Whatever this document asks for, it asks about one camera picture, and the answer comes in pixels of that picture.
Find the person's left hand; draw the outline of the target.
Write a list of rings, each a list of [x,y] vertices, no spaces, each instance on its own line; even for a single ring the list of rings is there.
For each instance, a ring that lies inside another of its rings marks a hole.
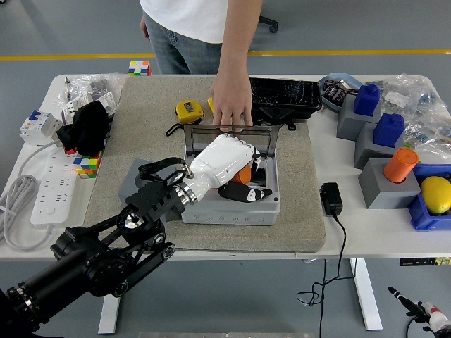
[[[252,92],[246,68],[219,70],[211,94],[214,125],[252,126]]]

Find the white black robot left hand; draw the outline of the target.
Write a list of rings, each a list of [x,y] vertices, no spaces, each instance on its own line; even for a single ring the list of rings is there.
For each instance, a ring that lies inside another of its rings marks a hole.
[[[255,147],[229,134],[215,138],[189,164],[189,173],[180,183],[180,189],[190,204],[201,201],[211,189],[221,197],[242,203],[252,203],[272,195],[270,189],[248,186],[252,167],[260,153]]]

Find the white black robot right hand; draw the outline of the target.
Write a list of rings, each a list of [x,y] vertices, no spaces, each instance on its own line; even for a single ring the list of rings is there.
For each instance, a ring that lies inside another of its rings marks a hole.
[[[388,291],[407,309],[407,316],[413,317],[417,323],[426,323],[425,331],[432,332],[434,337],[450,337],[450,320],[436,305],[421,301],[414,303],[391,286]]]

